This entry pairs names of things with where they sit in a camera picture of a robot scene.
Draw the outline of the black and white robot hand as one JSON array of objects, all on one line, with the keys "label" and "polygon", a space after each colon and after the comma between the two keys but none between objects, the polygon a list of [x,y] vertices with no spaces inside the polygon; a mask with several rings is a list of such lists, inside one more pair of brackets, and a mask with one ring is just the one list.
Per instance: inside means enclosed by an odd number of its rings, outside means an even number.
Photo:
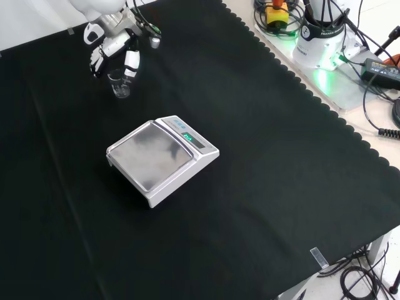
[{"label": "black and white robot hand", "polygon": [[89,22],[84,30],[84,42],[94,47],[89,63],[92,75],[99,78],[107,61],[142,35],[143,30],[128,7]]}]

